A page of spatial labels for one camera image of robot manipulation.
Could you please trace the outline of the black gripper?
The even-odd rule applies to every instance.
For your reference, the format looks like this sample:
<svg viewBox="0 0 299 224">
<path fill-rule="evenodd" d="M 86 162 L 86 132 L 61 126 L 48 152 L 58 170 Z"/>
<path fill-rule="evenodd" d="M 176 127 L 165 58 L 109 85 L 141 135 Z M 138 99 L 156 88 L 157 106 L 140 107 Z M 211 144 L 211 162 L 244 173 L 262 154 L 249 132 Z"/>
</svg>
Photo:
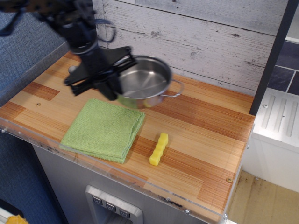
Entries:
<svg viewBox="0 0 299 224">
<path fill-rule="evenodd" d="M 91 52 L 79 55 L 81 64 L 65 79 L 74 95 L 89 89 L 97 89 L 109 101 L 123 94 L 120 73 L 137 64 L 129 46 L 116 49 L 97 47 Z"/>
</svg>

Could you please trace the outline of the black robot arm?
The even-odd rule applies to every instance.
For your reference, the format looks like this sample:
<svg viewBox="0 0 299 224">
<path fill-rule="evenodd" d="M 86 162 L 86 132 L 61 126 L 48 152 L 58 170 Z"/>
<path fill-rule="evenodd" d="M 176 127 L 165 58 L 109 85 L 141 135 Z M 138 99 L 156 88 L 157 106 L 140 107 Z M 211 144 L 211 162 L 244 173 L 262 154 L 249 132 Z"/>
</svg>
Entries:
<svg viewBox="0 0 299 224">
<path fill-rule="evenodd" d="M 88 0 L 2 0 L 0 10 L 14 13 L 12 20 L 0 31 L 1 36 L 12 34 L 25 13 L 35 13 L 64 38 L 70 51 L 79 56 L 81 64 L 69 68 L 64 84 L 74 95 L 97 89 L 110 101 L 122 94 L 120 73 L 136 65 L 129 46 L 104 49 L 98 45 L 96 26 L 110 24 L 96 19 L 92 2 Z"/>
</svg>

